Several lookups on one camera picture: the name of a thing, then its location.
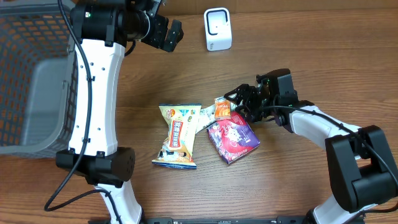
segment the purple snack package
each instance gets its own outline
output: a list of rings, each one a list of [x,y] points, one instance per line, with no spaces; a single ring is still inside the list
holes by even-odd
[[[250,126],[235,111],[231,119],[213,123],[207,128],[207,132],[227,164],[243,157],[260,145],[260,141]]]

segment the orange snack package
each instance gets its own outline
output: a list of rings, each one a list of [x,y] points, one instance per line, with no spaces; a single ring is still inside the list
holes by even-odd
[[[221,121],[224,119],[231,119],[231,102],[229,102],[224,97],[215,98],[215,118],[216,121]]]

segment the gray basket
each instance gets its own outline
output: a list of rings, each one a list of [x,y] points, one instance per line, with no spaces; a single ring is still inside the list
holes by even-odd
[[[69,14],[74,3],[63,2]],[[74,46],[56,0],[0,2],[0,154],[53,157],[68,147]]]

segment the wooden table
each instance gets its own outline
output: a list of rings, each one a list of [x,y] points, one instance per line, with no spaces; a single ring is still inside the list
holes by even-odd
[[[206,50],[203,16],[175,19],[183,22],[185,36],[174,53],[138,43],[120,71],[118,140],[136,151],[132,184],[147,217],[304,215],[330,196],[325,152],[274,123],[252,125],[260,147],[230,166],[204,131],[195,140],[197,170],[151,164],[167,135],[158,103],[210,106],[215,97],[277,68],[291,69],[301,100],[347,123],[381,127],[398,159],[398,9],[234,14],[232,49],[221,52]],[[108,217],[99,195],[44,212],[67,173],[53,159],[0,159],[0,223]],[[73,177],[55,203],[92,188]],[[398,213],[367,221],[397,223]]]

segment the wrinkled plastic wrapper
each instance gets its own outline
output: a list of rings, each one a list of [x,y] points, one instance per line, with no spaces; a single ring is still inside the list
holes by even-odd
[[[192,151],[201,104],[160,104],[159,108],[169,125],[169,134],[152,163],[171,168],[196,169]]]
[[[207,128],[209,138],[216,146],[221,158],[230,164],[247,153],[255,150],[260,141],[237,112],[231,119],[217,121]]]
[[[231,110],[233,111],[233,110],[235,110],[235,108],[236,108],[236,104],[231,103]],[[197,133],[199,131],[207,128],[209,125],[213,124],[214,122],[216,122],[215,111],[216,111],[215,104],[200,110],[199,123],[197,126]]]
[[[216,121],[231,119],[231,103],[224,97],[215,98],[215,118]]]

